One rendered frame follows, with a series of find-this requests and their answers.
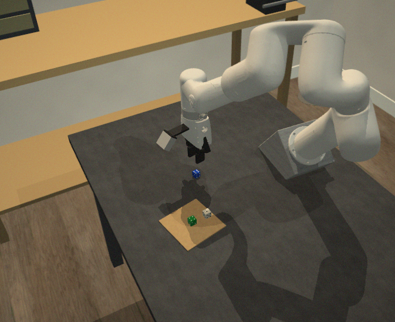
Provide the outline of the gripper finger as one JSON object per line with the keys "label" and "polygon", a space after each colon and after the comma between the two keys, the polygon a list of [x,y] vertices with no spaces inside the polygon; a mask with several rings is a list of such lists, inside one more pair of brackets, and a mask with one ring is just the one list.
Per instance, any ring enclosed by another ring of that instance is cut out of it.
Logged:
{"label": "gripper finger", "polygon": [[205,153],[211,152],[206,137],[204,137],[204,143],[203,143],[202,149],[200,150],[199,148],[196,147],[196,152],[197,152],[195,154],[195,163],[196,164],[205,160]]}
{"label": "gripper finger", "polygon": [[194,145],[192,145],[188,140],[186,140],[186,145],[187,145],[187,150],[188,150],[188,157],[192,157],[193,155],[195,155],[197,153],[196,147]]}

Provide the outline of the tan flat mat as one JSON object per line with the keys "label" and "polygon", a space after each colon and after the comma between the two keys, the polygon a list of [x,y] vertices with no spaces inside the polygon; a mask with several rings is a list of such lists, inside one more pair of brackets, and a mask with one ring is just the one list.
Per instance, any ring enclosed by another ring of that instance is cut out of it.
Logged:
{"label": "tan flat mat", "polygon": [[[211,217],[205,219],[202,215],[202,211],[205,209],[206,207],[195,199],[160,219],[159,222],[189,251],[226,227],[213,213],[211,213]],[[197,224],[190,226],[187,218],[193,215]]]}

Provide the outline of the green die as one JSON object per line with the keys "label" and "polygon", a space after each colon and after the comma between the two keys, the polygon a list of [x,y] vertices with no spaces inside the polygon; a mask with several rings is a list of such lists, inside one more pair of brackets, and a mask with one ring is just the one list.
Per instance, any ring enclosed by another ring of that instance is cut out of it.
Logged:
{"label": "green die", "polygon": [[197,220],[194,217],[194,215],[189,217],[189,218],[187,218],[187,220],[188,220],[188,223],[189,223],[190,226],[193,226],[193,225],[197,224]]}

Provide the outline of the blue die with white pips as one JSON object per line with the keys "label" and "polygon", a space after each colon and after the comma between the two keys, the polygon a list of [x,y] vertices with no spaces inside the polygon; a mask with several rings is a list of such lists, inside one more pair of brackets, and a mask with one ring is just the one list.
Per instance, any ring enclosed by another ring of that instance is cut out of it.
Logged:
{"label": "blue die with white pips", "polygon": [[192,175],[193,175],[193,177],[196,179],[196,178],[198,178],[198,177],[200,177],[200,172],[199,172],[199,170],[194,170],[194,171],[192,171]]}

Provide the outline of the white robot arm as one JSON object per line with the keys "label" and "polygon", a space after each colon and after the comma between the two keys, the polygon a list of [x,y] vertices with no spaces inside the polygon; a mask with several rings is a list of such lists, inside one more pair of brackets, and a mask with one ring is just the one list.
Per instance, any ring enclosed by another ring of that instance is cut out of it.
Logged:
{"label": "white robot arm", "polygon": [[257,26],[246,59],[221,77],[207,82],[200,69],[180,74],[181,114],[188,120],[206,119],[211,110],[275,90],[285,75],[288,46],[302,45],[299,91],[308,103],[330,109],[291,133],[290,153],[299,163],[314,165],[338,146],[344,159],[367,161],[380,150],[380,132],[369,80],[358,70],[342,71],[345,40],[343,26],[325,19]]}

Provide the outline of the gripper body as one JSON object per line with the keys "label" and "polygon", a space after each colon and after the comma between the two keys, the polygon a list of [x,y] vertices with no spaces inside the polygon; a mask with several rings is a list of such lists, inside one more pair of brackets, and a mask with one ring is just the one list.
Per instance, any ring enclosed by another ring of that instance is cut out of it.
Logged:
{"label": "gripper body", "polygon": [[188,120],[181,114],[181,124],[185,124],[189,130],[182,133],[183,137],[192,145],[201,149],[204,143],[204,137],[207,138],[208,144],[212,143],[210,120],[206,119]]}

